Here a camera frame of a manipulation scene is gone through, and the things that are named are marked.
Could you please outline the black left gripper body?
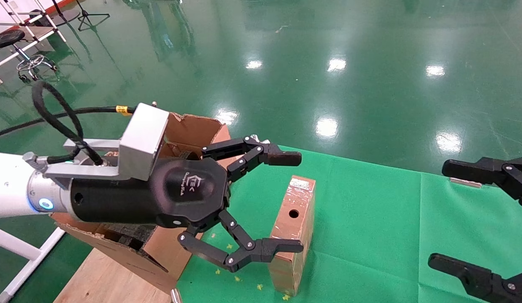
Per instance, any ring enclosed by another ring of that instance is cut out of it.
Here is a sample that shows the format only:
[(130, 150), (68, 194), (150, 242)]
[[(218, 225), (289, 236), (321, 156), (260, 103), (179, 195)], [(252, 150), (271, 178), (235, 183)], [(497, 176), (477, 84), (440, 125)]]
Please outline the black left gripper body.
[(229, 205), (227, 170), (214, 159), (159, 159), (147, 181), (71, 183), (74, 216), (83, 222), (153, 224), (163, 228), (213, 227)]

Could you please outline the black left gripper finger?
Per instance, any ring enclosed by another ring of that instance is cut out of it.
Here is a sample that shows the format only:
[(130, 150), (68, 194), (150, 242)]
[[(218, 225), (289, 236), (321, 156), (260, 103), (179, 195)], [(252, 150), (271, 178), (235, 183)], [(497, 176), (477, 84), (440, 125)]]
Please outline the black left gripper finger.
[(297, 239), (262, 238), (253, 240), (226, 210), (219, 213), (218, 219), (219, 223), (239, 245), (239, 248), (233, 253), (227, 253), (197, 239), (196, 235), (199, 229), (193, 226), (188, 226), (178, 236), (178, 241), (192, 255), (232, 273), (241, 270), (252, 262), (270, 263), (276, 253), (301, 253), (304, 249), (301, 241)]
[(204, 146), (201, 154), (203, 159), (211, 158), (215, 161), (238, 157), (227, 166), (230, 182), (239, 180), (260, 164), (296, 167), (302, 161), (300, 152), (281, 150), (277, 144), (261, 143), (253, 136), (234, 138)]

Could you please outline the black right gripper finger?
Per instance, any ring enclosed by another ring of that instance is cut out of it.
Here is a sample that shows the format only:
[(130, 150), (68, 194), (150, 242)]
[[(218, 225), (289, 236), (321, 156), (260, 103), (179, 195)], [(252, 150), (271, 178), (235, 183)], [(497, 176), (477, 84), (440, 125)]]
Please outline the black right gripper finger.
[(442, 174), (459, 180), (495, 184), (522, 206), (522, 157), (502, 160), (482, 157), (474, 163), (448, 159)]
[(505, 279), (487, 268), (438, 253), (430, 255), (428, 266), (458, 278), (471, 297), (488, 303), (522, 303), (522, 273)]

